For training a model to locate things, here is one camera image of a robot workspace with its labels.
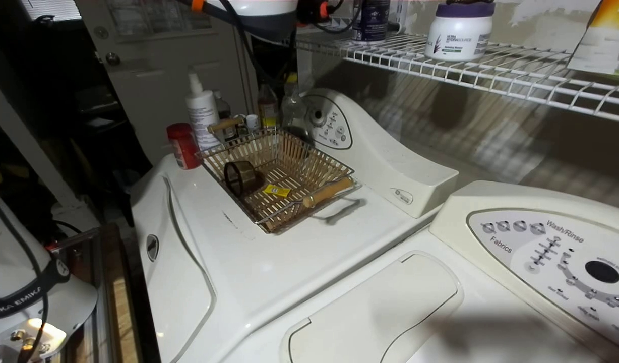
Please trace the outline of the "blue can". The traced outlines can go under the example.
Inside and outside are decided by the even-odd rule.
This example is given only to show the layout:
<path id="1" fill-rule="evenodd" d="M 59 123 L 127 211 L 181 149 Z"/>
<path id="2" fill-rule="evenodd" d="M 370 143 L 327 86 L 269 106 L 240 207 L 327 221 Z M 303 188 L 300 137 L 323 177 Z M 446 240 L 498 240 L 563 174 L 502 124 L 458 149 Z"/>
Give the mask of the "blue can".
<path id="1" fill-rule="evenodd" d="M 356 9 L 356 38 L 383 39 L 389 28 L 389 0 L 359 0 Z"/>

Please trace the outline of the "red can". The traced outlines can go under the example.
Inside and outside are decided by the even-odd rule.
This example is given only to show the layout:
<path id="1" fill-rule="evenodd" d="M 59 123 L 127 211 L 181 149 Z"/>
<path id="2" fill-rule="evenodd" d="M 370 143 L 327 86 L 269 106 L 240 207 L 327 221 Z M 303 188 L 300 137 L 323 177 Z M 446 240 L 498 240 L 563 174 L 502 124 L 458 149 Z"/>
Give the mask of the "red can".
<path id="1" fill-rule="evenodd" d="M 199 165 L 199 151 L 190 123 L 168 124 L 167 138 L 181 170 L 195 170 Z"/>

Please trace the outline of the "yellow item in basket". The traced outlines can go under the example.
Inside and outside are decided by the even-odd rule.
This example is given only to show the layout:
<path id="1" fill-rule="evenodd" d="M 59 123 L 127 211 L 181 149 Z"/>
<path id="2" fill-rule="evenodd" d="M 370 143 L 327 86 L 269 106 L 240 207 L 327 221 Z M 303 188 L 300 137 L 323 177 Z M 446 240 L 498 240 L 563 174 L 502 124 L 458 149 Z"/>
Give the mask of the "yellow item in basket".
<path id="1" fill-rule="evenodd" d="M 284 188 L 284 185 L 265 184 L 264 194 L 273 196 L 273 198 L 290 198 L 292 192 L 290 192 L 290 188 Z"/>

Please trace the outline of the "brown tape roll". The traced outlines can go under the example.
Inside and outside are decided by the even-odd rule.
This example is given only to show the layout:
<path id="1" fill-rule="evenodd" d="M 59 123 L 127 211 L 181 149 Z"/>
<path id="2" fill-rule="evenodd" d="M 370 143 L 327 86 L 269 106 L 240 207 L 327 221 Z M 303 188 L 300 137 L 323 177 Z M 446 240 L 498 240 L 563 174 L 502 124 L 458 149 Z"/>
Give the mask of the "brown tape roll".
<path id="1" fill-rule="evenodd" d="M 223 182 L 234 196 L 245 198 L 264 184 L 264 177 L 250 161 L 238 158 L 223 165 Z"/>

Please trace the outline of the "yellow-capped clear bottle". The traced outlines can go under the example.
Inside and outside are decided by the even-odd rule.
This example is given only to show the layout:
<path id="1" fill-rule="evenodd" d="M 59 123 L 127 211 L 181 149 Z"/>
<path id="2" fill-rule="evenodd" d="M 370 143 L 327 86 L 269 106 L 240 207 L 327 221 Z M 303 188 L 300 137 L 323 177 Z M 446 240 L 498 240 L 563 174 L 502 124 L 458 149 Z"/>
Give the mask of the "yellow-capped clear bottle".
<path id="1" fill-rule="evenodd" d="M 306 108 L 303 101 L 303 92 L 297 86 L 297 74 L 288 73 L 284 79 L 284 97 L 279 103 L 279 113 L 281 113 L 281 124 L 295 132 L 295 134 L 306 134 L 309 124 L 306 124 Z"/>

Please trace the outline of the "white washing machine far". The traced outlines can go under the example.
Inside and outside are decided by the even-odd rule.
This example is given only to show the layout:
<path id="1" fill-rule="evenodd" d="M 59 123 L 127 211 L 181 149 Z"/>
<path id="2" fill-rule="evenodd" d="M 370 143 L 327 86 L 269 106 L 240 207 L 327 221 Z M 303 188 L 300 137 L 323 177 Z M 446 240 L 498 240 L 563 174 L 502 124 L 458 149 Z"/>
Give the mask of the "white washing machine far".
<path id="1" fill-rule="evenodd" d="M 351 97 L 304 97 L 313 138 L 225 140 L 183 170 L 167 154 L 133 202 L 161 363 L 227 363 L 255 330 L 396 241 L 460 182 Z"/>

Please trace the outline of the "white spray bottle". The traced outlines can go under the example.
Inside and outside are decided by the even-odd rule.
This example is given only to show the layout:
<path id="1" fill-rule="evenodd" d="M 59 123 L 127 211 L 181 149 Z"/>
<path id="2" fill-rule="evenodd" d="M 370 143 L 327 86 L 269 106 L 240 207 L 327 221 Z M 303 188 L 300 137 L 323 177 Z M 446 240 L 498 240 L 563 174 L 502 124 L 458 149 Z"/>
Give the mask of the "white spray bottle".
<path id="1" fill-rule="evenodd" d="M 210 130 L 212 124 L 219 120 L 213 92 L 207 90 L 195 73 L 188 74 L 190 97 L 188 110 L 192 116 L 192 127 L 199 149 L 212 149 L 218 144 L 216 134 Z"/>

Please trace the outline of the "white purple-lidded jar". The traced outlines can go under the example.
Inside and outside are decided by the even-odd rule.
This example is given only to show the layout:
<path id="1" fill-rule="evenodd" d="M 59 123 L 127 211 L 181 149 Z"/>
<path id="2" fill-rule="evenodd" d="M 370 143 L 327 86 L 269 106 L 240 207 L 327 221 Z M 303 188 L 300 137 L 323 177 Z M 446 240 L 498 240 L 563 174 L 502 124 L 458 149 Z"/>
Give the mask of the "white purple-lidded jar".
<path id="1" fill-rule="evenodd" d="M 435 7 L 426 54 L 435 61 L 477 61 L 492 34 L 493 0 L 446 0 Z"/>

